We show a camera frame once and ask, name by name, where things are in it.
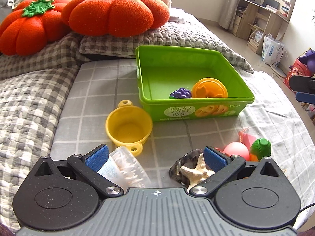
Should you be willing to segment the yellow toy pot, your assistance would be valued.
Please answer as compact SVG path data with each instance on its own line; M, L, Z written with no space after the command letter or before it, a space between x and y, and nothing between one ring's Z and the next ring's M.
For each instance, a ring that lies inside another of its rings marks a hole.
M143 151L153 129L150 115L130 100L121 100L105 121L105 132L113 143L126 147L135 157Z

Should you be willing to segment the green plastic cookie box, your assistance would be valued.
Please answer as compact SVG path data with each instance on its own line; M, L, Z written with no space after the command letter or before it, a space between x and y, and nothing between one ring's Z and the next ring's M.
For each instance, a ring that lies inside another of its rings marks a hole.
M218 51L174 46L135 49L139 100L155 122L237 116L255 98L231 63ZM169 99L200 79L221 81L228 98Z

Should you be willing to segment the pink rectangular block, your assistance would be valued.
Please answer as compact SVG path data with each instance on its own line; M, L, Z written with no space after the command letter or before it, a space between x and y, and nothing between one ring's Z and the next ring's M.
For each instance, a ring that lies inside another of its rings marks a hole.
M252 144L256 141L256 137L250 135L247 133L248 128L242 129L238 135L239 135L239 142L244 144L248 150L250 150Z

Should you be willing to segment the large orange pumpkin cushion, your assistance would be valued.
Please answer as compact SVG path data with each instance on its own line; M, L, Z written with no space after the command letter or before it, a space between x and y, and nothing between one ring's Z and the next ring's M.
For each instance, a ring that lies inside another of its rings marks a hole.
M71 0L61 19L85 36L132 37L163 26L170 18L161 0Z

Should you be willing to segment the white paper shopping bag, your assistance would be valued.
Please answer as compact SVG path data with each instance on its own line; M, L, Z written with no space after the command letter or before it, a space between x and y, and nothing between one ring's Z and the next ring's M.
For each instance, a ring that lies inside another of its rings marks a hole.
M274 39L271 34L264 36L262 58L265 64L273 68L278 67L285 51L283 43Z

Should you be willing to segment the purple plush toy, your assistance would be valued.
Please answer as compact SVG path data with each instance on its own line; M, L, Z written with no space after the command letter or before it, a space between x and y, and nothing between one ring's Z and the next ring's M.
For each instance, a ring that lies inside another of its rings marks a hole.
M299 61L307 66L307 68L315 72L315 53L313 49L308 49L303 56L300 56Z

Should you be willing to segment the light grid bedsheet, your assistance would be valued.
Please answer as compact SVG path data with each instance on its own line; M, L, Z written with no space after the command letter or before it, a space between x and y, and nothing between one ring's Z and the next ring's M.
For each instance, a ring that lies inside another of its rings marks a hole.
M314 212L314 143L281 83L269 76L266 68L252 74L239 70L239 74L255 96L255 101L239 115L155 122L137 159L153 186L176 186L168 170L189 151L206 146L224 148L238 140L241 130L266 138L271 142L273 159L286 172L301 199L304 211L295 224L299 228ZM106 118L121 100L139 105L137 91L134 60L83 64L61 113L51 157L64 160L102 143L114 150L105 132Z

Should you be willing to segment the yellow toy pumpkin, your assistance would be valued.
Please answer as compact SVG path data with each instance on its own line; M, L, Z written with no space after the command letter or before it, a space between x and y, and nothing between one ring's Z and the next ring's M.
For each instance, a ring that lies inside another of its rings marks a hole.
M228 98L225 85L215 78L203 78L192 87L192 98Z

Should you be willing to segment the beige starfish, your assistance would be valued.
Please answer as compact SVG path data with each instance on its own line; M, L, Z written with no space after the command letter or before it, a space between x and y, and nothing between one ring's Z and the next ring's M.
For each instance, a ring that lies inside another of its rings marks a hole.
M207 178L215 174L215 172L206 167L203 153L199 155L196 167L194 169L188 168L186 166L181 166L179 169L182 175L184 175L189 180L189 186L187 191L189 192L194 186L203 182Z

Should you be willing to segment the clear cotton swab jar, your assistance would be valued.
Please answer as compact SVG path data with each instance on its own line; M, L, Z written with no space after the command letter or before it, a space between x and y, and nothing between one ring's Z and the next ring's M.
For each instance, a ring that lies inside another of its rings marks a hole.
M111 152L98 174L120 186L124 192L127 192L129 188L152 186L149 176L126 147L118 147Z

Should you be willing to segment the small orange pumpkin cushion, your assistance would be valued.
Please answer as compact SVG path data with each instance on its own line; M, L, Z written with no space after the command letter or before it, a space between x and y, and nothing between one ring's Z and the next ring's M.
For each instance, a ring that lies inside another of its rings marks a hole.
M61 12L70 0L25 0L1 23L1 53L33 55L70 32Z

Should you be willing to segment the purple toy grapes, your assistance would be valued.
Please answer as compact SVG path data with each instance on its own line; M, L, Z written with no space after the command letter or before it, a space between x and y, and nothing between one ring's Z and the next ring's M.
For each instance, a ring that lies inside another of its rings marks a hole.
M169 99L190 99L191 97L191 91L183 87L173 91L169 95Z

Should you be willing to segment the pink gourd toy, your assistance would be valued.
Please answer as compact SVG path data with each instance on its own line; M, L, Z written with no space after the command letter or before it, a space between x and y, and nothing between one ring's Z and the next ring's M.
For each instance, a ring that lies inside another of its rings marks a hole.
M246 161L250 160L250 154L248 148L241 142L231 142L223 150L217 148L218 151L231 156L239 155L243 157Z

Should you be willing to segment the red lantern toy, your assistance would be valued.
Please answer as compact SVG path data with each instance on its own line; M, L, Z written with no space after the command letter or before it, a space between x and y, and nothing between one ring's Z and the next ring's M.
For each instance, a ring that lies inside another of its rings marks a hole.
M292 76L294 75L300 75L300 76L313 76L314 75L314 73L312 73L308 69L307 65L301 63L299 59L296 59L293 65L291 65L289 68L290 68L290 71L286 79L284 80L284 83L287 87L289 87L290 78L292 78Z

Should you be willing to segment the toy corn cob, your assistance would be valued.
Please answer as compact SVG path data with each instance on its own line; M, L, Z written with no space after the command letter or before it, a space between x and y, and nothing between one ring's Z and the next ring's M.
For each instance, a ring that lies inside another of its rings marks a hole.
M271 156L271 143L266 138L256 139L249 150L250 161L261 161L263 157Z

